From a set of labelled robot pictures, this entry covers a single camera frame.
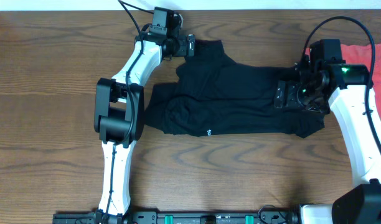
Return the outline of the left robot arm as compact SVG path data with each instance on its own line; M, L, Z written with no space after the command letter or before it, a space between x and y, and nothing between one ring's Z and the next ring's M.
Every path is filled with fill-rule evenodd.
M96 84L94 130L104 156L103 193L96 223L128 221L131 159L144 128L144 86L165 57L191 57L195 36L142 32L123 68Z

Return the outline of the black t-shirt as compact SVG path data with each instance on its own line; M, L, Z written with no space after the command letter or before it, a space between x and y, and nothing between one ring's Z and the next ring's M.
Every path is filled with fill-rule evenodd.
M284 133L306 138L324 128L324 116L277 109L280 80L293 67L252 67L235 62L219 40L197 40L195 54L176 68L178 81L153 86L146 125L166 134Z

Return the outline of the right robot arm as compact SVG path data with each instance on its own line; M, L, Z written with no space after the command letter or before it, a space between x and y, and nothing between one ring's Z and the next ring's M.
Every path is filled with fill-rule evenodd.
M365 65L325 64L278 81L274 106L333 113L352 168L353 188L332 204L304 204L296 223L381 223L381 120Z

